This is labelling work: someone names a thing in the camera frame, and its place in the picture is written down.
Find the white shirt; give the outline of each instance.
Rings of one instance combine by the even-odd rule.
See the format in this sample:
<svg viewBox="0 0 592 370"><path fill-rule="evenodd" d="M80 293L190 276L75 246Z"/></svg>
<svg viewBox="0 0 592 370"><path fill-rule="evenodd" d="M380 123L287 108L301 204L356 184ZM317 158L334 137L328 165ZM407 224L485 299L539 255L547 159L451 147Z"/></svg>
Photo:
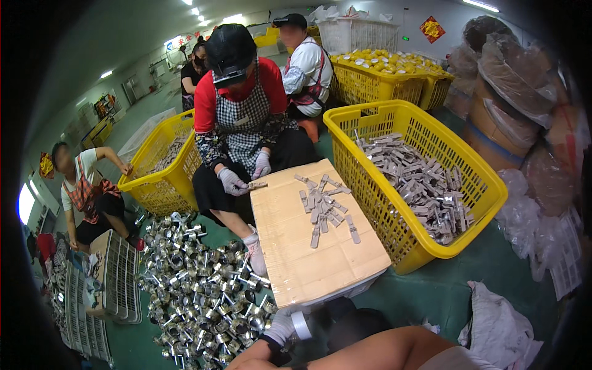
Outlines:
<svg viewBox="0 0 592 370"><path fill-rule="evenodd" d="M321 71L322 53L324 54L324 66ZM286 94L297 94L302 91L303 86L315 85L319 72L321 72L319 82L324 87L321 90L319 100L326 102L329 97L331 78L333 77L331 60L316 41L314 41L314 38L308 36L294 50L290 58L288 73L282 75ZM321 113L321 106L316 102L308 105L299 105L298 109L309 117L316 117Z"/></svg>
<svg viewBox="0 0 592 370"><path fill-rule="evenodd" d="M79 155L74 158L74 166L76 167L76 183L74 185L70 184L68 180L64 179L64 184L68 188L68 191L72 192L76 189L78 185L78 181L80 181L80 168L78 167L78 157L81 159L82 163L82 170L86 176L86 179L92 184L92 186L99 186L101 180L103 180L103 176L95 169L96 163L96 149L88 149L84 152L80 153ZM64 207L64 211L69 211L72 209L72 200L70 196L62 186L62 205Z"/></svg>
<svg viewBox="0 0 592 370"><path fill-rule="evenodd" d="M470 350L455 346L430 358L418 370L500 370Z"/></svg>

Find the ceiling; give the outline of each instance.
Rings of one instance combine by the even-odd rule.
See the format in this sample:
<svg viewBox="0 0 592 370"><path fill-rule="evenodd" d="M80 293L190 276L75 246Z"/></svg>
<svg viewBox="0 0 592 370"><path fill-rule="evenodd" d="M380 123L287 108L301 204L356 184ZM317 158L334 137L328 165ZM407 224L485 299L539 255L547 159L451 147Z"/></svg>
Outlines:
<svg viewBox="0 0 592 370"><path fill-rule="evenodd" d="M315 0L286 0L281 8L312 6ZM98 83L106 70L124 70L142 55L180 33L205 31L224 17L278 8L273 0L96 0L63 36L41 87L33 124L47 121L56 111ZM197 7L208 27L192 14Z"/></svg>

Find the red shirt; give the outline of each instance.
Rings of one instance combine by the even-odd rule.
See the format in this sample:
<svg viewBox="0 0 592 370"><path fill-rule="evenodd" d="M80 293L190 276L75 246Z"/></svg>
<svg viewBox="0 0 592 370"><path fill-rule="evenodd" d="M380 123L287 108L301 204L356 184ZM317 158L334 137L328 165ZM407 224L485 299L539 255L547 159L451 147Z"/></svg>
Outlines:
<svg viewBox="0 0 592 370"><path fill-rule="evenodd" d="M39 262L44 266L45 261L56 254L56 244L53 241L53 235L48 233L39 234L39 236L37 236L37 248L39 248L39 252L41 252Z"/></svg>
<svg viewBox="0 0 592 370"><path fill-rule="evenodd" d="M271 59L259 58L259 79L265 96L269 100L269 112L272 114L286 111L288 98L278 66ZM243 101L255 87L255 73L245 81L240 91L218 89L218 93L231 101ZM197 133L206 133L214 129L216 119L216 90L212 73L208 72L195 88L194 128Z"/></svg>

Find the floral sleeve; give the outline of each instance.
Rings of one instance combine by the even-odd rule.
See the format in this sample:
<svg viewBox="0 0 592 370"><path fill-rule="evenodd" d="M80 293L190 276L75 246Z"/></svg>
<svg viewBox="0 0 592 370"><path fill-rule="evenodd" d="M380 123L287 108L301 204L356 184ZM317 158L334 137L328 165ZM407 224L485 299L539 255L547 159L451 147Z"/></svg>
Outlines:
<svg viewBox="0 0 592 370"><path fill-rule="evenodd" d="M221 151L220 137L215 130L206 133L195 133L195 144L200 152L202 163L213 168L227 156Z"/></svg>
<svg viewBox="0 0 592 370"><path fill-rule="evenodd" d="M296 127L296 121L288 118L286 112L279 114L270 113L261 131L261 146L272 147L277 141L279 134L285 128Z"/></svg>

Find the window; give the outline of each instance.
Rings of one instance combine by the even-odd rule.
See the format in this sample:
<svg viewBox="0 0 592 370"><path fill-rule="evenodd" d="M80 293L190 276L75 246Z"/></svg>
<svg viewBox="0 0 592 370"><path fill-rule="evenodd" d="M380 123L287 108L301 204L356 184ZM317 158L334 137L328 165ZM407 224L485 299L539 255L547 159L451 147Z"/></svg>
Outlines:
<svg viewBox="0 0 592 370"><path fill-rule="evenodd" d="M18 215L25 225L29 222L33 204L35 204L35 197L31 194L27 184L24 184L21 189L21 195L18 196Z"/></svg>

